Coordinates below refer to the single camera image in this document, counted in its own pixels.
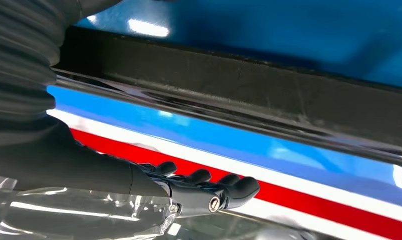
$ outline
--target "metal screw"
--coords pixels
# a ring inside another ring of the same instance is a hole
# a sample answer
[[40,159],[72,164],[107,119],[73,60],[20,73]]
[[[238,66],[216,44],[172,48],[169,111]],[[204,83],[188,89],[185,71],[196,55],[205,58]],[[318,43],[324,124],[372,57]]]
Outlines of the metal screw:
[[179,211],[179,206],[171,205],[169,209],[170,209],[170,212],[176,213],[177,211]]
[[220,207],[220,199],[217,196],[211,198],[208,208],[210,212],[215,213]]

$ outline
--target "black trim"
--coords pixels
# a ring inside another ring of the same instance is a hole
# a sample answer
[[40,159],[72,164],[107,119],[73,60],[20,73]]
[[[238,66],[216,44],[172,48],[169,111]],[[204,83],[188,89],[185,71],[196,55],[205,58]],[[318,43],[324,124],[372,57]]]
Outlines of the black trim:
[[402,165],[400,88],[77,27],[61,51],[110,97]]

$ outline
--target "blue panel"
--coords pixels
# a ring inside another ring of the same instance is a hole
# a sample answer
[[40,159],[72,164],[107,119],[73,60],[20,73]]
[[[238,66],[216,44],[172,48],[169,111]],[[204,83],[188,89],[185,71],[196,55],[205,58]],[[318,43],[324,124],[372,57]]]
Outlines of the blue panel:
[[402,0],[124,0],[78,25],[402,87]]
[[402,175],[396,176],[402,168],[394,171],[400,167],[392,164],[69,89],[48,90],[59,110],[402,205]]

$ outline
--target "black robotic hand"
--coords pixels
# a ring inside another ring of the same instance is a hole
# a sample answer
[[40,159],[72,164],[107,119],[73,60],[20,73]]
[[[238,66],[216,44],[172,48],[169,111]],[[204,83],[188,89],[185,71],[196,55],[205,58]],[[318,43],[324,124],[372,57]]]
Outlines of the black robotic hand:
[[164,162],[158,166],[145,163],[139,166],[179,205],[180,217],[207,215],[218,210],[240,207],[260,190],[253,177],[240,179],[233,173],[213,183],[209,182],[211,175],[205,169],[183,176],[173,175],[177,170],[173,162]]

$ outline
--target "black sleeve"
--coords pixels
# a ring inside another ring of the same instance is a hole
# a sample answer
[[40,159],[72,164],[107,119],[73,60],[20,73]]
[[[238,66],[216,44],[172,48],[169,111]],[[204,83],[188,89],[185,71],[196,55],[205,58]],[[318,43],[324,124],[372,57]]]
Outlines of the black sleeve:
[[68,126],[46,114],[55,107],[46,87],[56,81],[50,66],[59,61],[65,29],[117,2],[0,0],[0,176],[17,179],[18,189],[165,194],[136,165],[76,144]]

